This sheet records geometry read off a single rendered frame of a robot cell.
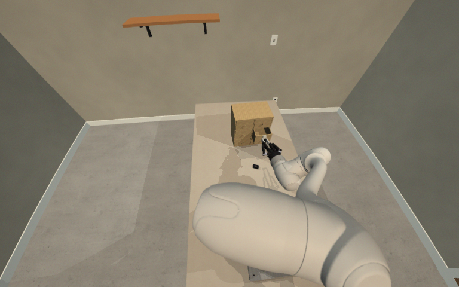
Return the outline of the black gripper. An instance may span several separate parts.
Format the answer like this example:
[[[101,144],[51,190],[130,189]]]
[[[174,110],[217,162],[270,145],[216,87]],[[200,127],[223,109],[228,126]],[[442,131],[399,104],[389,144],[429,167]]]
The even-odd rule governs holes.
[[[263,156],[266,155],[269,158],[270,161],[274,156],[281,155],[282,149],[280,149],[274,143],[269,142],[269,140],[267,138],[266,138],[266,142],[264,141],[263,138],[261,138],[261,142],[262,142],[262,152],[263,152],[262,155]],[[268,144],[268,146],[270,148],[267,146],[266,143]],[[267,153],[265,152],[265,149],[267,150]]]

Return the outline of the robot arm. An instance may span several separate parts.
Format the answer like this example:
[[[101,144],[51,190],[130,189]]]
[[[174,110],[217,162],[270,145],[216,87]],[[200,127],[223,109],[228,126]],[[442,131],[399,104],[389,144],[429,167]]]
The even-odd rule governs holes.
[[[330,160],[324,147],[290,161],[271,159],[277,180],[287,191],[298,189],[296,197],[238,182],[211,185],[195,208],[196,237],[232,261],[324,287],[391,287],[387,261],[369,232],[317,196]]]

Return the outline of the small wooden chest of drawers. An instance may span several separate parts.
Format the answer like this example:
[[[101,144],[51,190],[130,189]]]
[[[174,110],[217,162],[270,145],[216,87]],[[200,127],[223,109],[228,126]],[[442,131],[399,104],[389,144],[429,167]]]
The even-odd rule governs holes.
[[[238,103],[231,105],[231,136],[235,147],[235,130],[236,121],[254,120],[252,133],[254,129],[255,119],[274,118],[273,113],[265,102]]]

